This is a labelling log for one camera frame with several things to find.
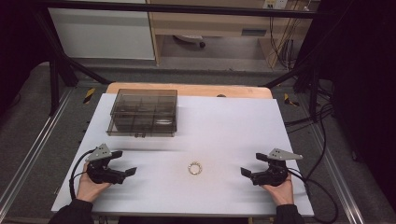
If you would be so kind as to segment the white table cover sheet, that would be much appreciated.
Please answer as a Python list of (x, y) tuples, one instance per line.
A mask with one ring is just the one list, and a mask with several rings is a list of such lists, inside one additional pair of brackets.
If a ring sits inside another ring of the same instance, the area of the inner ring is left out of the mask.
[(115, 97), (102, 95), (79, 154), (101, 144), (123, 155), (109, 166), (136, 167), (95, 201), (111, 216), (264, 217), (275, 213), (271, 196), (241, 175), (266, 169), (256, 153), (291, 149), (274, 99), (181, 96), (173, 137), (109, 136)]

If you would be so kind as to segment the white cabinet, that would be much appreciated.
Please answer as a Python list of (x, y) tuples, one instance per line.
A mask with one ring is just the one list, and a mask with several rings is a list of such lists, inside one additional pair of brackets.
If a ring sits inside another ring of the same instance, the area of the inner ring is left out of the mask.
[(155, 58), (147, 12), (50, 8), (49, 14), (69, 57)]

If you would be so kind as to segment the aluminium floor rail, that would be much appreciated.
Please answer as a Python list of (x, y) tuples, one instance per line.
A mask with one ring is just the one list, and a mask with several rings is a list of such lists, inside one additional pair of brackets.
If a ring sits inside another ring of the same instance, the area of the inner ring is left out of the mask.
[(365, 224), (361, 210), (357, 206), (352, 193), (340, 168), (337, 166), (334, 156), (325, 145), (325, 133), (318, 124), (312, 125), (312, 133), (318, 145), (319, 152), (324, 151), (323, 160), (329, 173), (332, 184), (350, 224)]
[(13, 201), (15, 200), (18, 192), (21, 189), (21, 186), (23, 185), (24, 180), (29, 175), (30, 170), (34, 166), (36, 159), (41, 153), (41, 150), (43, 149), (44, 145), (46, 145), (50, 134), (52, 133), (61, 115), (63, 114), (73, 91), (74, 88), (67, 88), (64, 91), (60, 100), (59, 107), (55, 110), (54, 114), (49, 116), (49, 118), (46, 120), (44, 127), (41, 129), (38, 137), (35, 139), (34, 143), (30, 147), (27, 155), (25, 156), (20, 167), (18, 168), (17, 173), (13, 176), (11, 182), (8, 184), (5, 193), (0, 197), (0, 206), (3, 209), (11, 206)]

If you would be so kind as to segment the person's left hand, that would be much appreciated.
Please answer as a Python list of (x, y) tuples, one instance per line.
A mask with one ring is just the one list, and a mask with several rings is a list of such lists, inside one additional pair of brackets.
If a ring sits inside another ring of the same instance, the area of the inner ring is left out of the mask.
[(111, 186), (111, 184), (94, 183), (87, 174), (87, 169), (88, 169), (88, 163), (85, 163), (83, 166), (83, 173), (78, 182), (77, 199), (84, 202), (93, 203), (103, 191), (105, 191)]

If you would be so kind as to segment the wooden table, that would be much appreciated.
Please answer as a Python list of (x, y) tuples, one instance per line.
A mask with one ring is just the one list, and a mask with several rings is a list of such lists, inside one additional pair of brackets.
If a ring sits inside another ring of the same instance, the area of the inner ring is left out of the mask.
[(183, 96), (217, 97), (224, 95), (233, 98), (272, 99), (273, 94), (267, 88), (235, 85), (197, 85), (174, 83), (127, 83), (114, 82), (108, 85), (106, 93), (117, 93), (120, 89), (137, 90), (177, 90)]

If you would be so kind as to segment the black metal frame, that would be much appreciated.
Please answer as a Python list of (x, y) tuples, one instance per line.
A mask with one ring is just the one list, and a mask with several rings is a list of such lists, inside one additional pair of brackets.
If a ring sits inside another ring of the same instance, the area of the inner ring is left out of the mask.
[(168, 4), (140, 4), (120, 2), (97, 2), (77, 0), (28, 0), (25, 6), (36, 22), (36, 27), (44, 36), (43, 43), (46, 53), (49, 55), (50, 85), (51, 85), (51, 111), (53, 115), (60, 106), (58, 77), (64, 80), (68, 87), (75, 87), (78, 78), (74, 68), (101, 84), (110, 84), (111, 81), (100, 77), (80, 63), (71, 59), (63, 50), (57, 32), (50, 28), (49, 21), (44, 18), (43, 12), (50, 8), (87, 9), (102, 11), (132, 11), (132, 12), (155, 12), (173, 14), (202, 14), (202, 15), (226, 15), (245, 17), (267, 18), (295, 18), (295, 19), (328, 19), (330, 12), (297, 11), (286, 9), (253, 9), (246, 7), (210, 7), (188, 6)]

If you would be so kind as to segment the smoky clear plastic organizer box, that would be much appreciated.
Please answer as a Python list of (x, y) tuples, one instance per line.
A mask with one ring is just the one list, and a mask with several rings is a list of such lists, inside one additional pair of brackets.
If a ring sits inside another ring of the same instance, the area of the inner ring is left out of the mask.
[(110, 112), (109, 136), (173, 137), (177, 90), (120, 89)]

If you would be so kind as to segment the yellow black striped tape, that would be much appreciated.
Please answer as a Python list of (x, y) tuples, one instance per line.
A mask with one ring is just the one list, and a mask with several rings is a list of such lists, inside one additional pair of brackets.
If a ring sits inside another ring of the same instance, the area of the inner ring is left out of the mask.
[(94, 92), (95, 92), (95, 88), (89, 88), (88, 89), (88, 91), (87, 91), (87, 93), (86, 93), (86, 95), (84, 97), (83, 104), (88, 104), (89, 103), (89, 101), (91, 100)]
[(298, 102), (292, 101), (288, 94), (284, 93), (284, 104), (285, 105), (293, 105), (293, 106), (300, 106)]

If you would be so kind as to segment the white wall socket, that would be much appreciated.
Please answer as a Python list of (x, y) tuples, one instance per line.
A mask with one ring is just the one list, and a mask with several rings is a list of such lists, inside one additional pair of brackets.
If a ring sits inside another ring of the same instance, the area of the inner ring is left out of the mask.
[(268, 9), (284, 9), (288, 3), (288, 0), (264, 0), (263, 8)]

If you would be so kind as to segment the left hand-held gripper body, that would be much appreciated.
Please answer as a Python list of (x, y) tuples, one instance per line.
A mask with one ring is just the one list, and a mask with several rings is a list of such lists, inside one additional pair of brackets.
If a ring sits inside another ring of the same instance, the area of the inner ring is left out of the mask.
[(87, 174), (96, 183), (122, 184), (126, 176), (124, 172), (112, 170), (108, 167), (111, 160), (111, 151), (106, 144), (96, 147), (88, 157)]

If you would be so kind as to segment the office chair base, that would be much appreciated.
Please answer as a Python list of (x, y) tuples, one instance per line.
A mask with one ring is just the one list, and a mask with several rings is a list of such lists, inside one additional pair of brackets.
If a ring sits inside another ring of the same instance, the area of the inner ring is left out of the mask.
[(193, 44), (198, 44), (201, 49), (205, 48), (204, 39), (200, 35), (176, 35), (176, 38)]

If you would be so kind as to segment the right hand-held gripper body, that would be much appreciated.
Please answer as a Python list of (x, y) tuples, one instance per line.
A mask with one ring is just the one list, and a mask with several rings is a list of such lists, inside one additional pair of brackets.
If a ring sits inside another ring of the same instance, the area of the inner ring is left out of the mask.
[(286, 150), (274, 148), (266, 155), (269, 159), (268, 169), (263, 172), (253, 173), (250, 180), (254, 186), (271, 185), (279, 186), (288, 176), (286, 161), (301, 160), (302, 155), (294, 154)]

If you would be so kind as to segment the person's right hand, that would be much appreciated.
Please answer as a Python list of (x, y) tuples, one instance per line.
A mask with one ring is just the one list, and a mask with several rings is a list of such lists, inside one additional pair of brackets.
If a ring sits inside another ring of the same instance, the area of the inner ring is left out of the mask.
[(271, 195), (276, 205), (294, 204), (291, 174), (279, 186), (262, 185), (262, 188)]

